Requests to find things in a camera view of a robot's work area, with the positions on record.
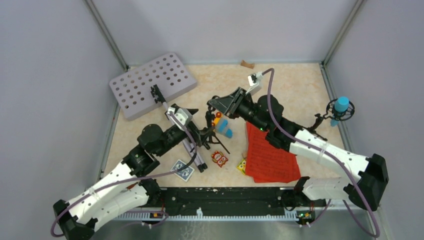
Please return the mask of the black microphone tripod stand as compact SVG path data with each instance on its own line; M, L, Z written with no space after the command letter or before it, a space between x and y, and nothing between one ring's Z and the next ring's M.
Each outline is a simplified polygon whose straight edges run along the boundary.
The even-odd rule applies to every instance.
M205 112L206 127L200 130L200 140L202 146L207 150L211 149L211 145L221 145L221 147L226 151L227 154L230 154L230 151L225 147L222 141L217 137L215 126L213 126L213 120L215 115L212 110L207 110Z

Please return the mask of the white music stand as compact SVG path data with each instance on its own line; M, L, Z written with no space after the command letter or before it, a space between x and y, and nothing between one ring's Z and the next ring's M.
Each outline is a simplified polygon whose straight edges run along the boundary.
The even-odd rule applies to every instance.
M177 54L170 52L113 78L109 86L123 116L134 121L159 107L163 107L164 117L168 119L166 111L172 107L171 100L193 90L197 81ZM197 153L200 146L190 142L186 127L170 121L171 126L162 129L159 124L156 120L140 131L136 146L116 163L115 169L145 176L159 166L158 157L181 144L195 168L203 171L205 164Z

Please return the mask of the red sheet music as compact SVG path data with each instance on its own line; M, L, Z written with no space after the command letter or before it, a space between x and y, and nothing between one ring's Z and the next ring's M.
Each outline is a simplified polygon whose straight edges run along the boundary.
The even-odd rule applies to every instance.
M255 183L290 183L301 177L296 156L273 147L267 133L246 123L247 159L245 174Z

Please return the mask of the blue microphone with tripod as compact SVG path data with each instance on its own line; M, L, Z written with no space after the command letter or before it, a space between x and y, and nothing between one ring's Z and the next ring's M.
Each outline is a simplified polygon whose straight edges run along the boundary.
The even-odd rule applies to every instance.
M306 129L314 136L327 141L328 139L317 133L317 128L323 123L324 120L330 119L330 126L336 127L340 122L347 121L355 114L355 105L346 96L341 96L331 100L325 108L325 113L316 113L315 122L312 126Z

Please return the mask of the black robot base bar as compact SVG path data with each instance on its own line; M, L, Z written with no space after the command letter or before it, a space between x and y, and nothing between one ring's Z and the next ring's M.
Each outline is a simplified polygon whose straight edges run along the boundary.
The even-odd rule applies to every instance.
M140 208L165 211L171 217L193 216L197 210L206 217L259 217L326 204L292 187L162 187Z

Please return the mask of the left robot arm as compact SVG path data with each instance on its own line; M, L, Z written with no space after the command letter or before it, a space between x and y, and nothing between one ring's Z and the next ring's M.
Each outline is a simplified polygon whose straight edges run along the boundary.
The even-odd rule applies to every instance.
M138 144L103 178L69 200L53 205L55 220L50 233L67 240L89 240L103 225L135 207L154 207L160 202L160 187L156 178L182 172L198 155L199 147L209 148L214 134L213 116L206 115L207 126L198 128L193 121L196 108L171 105L166 111L172 126L163 130L158 124L148 124L137 138ZM178 169L151 175L165 155L181 142L189 142L191 159Z

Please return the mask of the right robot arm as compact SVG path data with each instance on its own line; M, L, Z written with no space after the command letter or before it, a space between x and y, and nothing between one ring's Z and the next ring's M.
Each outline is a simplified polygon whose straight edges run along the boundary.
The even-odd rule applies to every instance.
M238 87L226 96L214 96L207 106L230 119L242 118L266 132L265 139L276 149L305 157L322 165L339 177L301 177L293 192L299 206L312 200L349 200L364 210L376 211L389 182L386 160L356 154L339 148L313 135L305 127L283 117L284 107L270 93L254 102L250 93Z

